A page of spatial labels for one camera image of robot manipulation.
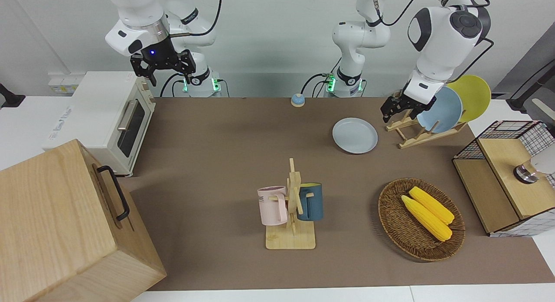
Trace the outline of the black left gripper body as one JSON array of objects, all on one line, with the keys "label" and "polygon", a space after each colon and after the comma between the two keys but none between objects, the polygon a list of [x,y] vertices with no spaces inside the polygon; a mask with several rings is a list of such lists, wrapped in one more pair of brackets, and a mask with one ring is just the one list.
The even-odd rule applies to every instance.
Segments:
[{"label": "black left gripper body", "polygon": [[424,104],[409,98],[400,91],[396,91],[386,98],[385,102],[381,106],[381,113],[383,110],[390,109],[392,116],[392,111],[396,109],[409,110],[409,116],[412,120],[414,120],[420,113],[430,110],[436,100],[436,97],[433,96],[430,103]]}]

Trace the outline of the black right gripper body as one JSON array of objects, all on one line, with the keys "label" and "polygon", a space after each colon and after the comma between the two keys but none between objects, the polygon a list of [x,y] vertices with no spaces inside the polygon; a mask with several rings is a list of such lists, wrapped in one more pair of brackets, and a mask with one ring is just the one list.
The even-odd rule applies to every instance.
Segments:
[{"label": "black right gripper body", "polygon": [[130,63],[138,77],[148,80],[156,70],[173,70],[184,75],[184,69],[194,69],[196,73],[196,62],[189,49],[179,53],[170,49],[143,49],[139,54],[131,55]]}]

